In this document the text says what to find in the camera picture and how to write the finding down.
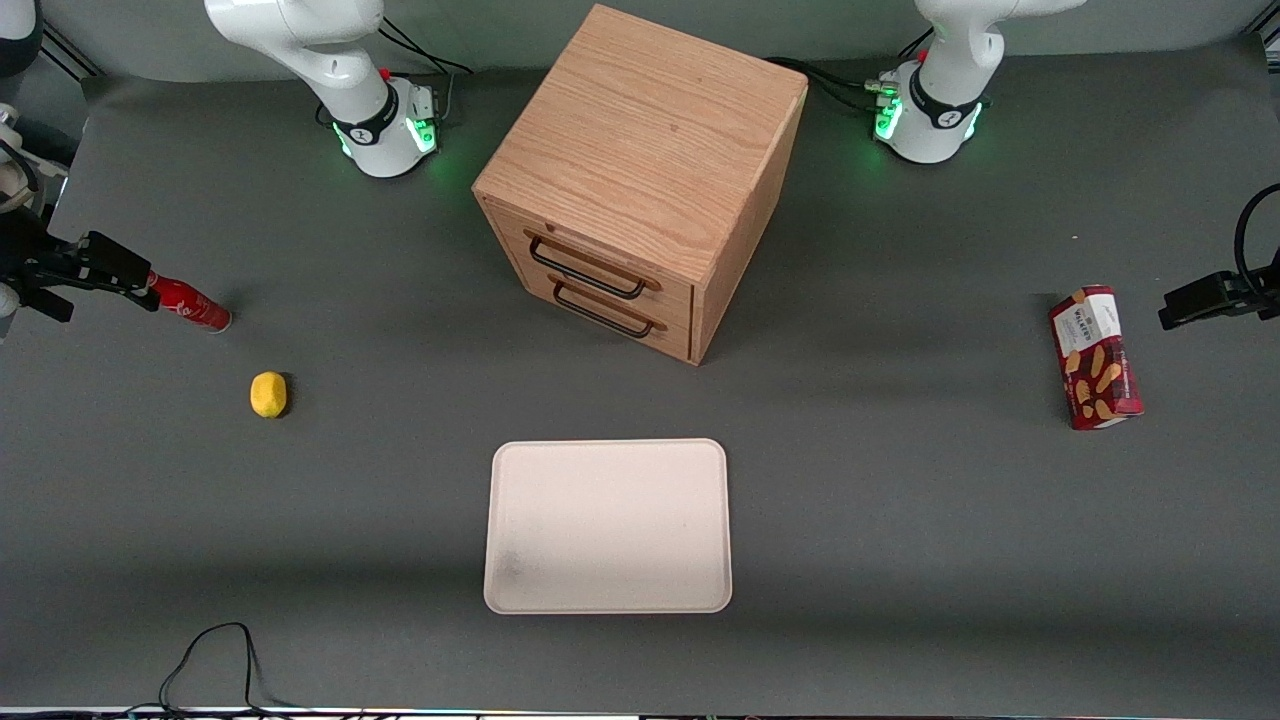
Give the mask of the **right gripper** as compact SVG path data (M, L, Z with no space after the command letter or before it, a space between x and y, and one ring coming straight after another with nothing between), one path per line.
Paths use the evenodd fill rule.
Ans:
M76 242L58 240L42 255L42 279L27 264L47 249L47 225L36 213L1 214L1 281L19 295L20 306L68 323L74 304L47 288L101 291L119 295L147 313L160 309L150 284L152 265L115 240L88 232Z

